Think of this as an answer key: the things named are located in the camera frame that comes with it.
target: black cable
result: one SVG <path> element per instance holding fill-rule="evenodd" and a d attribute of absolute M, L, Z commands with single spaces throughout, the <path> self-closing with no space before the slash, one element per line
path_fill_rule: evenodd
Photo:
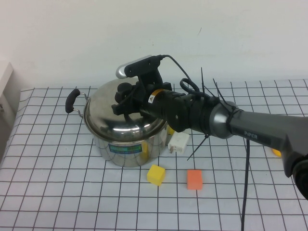
<path fill-rule="evenodd" d="M 187 79 L 189 79 L 191 81 L 191 78 L 188 76 L 186 71 L 181 67 L 181 65 L 171 55 L 168 55 L 168 54 L 162 55 L 162 58 L 165 58 L 165 57 L 168 57 L 169 59 L 171 59 L 179 67 L 179 69 L 181 69 L 181 71 L 184 73 L 184 75 L 187 77 Z"/>
<path fill-rule="evenodd" d="M 248 189 L 248 175 L 249 175 L 249 156 L 250 156 L 250 142 L 246 140 L 246 167 L 245 167 L 245 183 L 244 183 L 244 196 L 243 196 L 243 207 L 242 207 L 242 219 L 241 219 L 241 231 L 244 231 L 245 223 L 245 211 L 246 211 L 246 200 L 247 200 L 247 189 Z"/>
<path fill-rule="evenodd" d="M 181 65 L 171 55 L 168 55 L 168 54 L 161 55 L 161 59 L 166 58 L 166 57 L 170 58 L 179 67 L 179 69 L 181 69 L 181 71 L 184 73 L 184 75 L 187 77 L 187 78 L 183 78 L 180 81 L 180 86 L 182 87 L 182 89 L 184 91 L 186 91 L 187 93 L 192 94 L 192 95 L 204 97 L 205 99 L 210 98 L 210 96 L 208 94 L 200 92 L 200 89 L 198 88 L 198 86 L 192 81 L 192 79 L 188 76 L 186 71 L 181 67 Z M 189 87 L 187 87 L 184 83 L 187 83 L 189 86 L 191 86 L 193 88 L 193 90 L 190 89 Z"/>
<path fill-rule="evenodd" d="M 194 153 L 201 147 L 201 145 L 203 144 L 203 142 L 209 137 L 209 135 L 205 135 L 204 139 L 201 141 L 201 143 L 198 145 L 198 147 L 194 150 L 194 152 L 188 157 L 187 160 L 189 160 L 193 155 Z"/>

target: yellow cube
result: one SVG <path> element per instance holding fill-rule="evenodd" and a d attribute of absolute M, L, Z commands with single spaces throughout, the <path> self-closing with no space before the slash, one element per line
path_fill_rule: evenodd
<path fill-rule="evenodd" d="M 152 165 L 146 175 L 148 182 L 160 186 L 165 178 L 166 171 L 163 167 Z"/>

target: pot label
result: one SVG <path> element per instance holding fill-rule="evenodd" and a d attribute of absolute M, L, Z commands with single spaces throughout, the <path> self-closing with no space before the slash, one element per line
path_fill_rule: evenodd
<path fill-rule="evenodd" d="M 141 144 L 134 145 L 134 146 L 115 146 L 112 144 L 108 144 L 108 146 L 109 146 L 109 150 L 112 153 L 117 153 L 117 154 L 134 154 L 134 153 L 142 152 Z"/>

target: black bracket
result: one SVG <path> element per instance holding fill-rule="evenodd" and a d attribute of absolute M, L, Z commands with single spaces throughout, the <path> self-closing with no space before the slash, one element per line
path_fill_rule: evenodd
<path fill-rule="evenodd" d="M 163 83 L 158 71 L 162 57 L 151 56 L 125 67 L 127 77 L 138 77 L 135 85 L 122 83 L 117 88 L 115 100 L 118 104 L 112 105 L 115 115 L 140 112 L 140 107 L 146 103 L 151 93 L 156 89 L 172 90 L 170 83 Z"/>

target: white plug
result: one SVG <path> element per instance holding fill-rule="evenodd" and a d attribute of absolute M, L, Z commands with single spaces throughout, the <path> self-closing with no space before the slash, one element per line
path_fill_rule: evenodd
<path fill-rule="evenodd" d="M 173 151 L 179 152 L 180 154 L 183 154 L 185 152 L 188 140 L 190 135 L 186 134 L 184 132 L 174 132 L 171 140 L 168 144 L 168 149 L 170 150 L 170 153 L 173 153 Z"/>

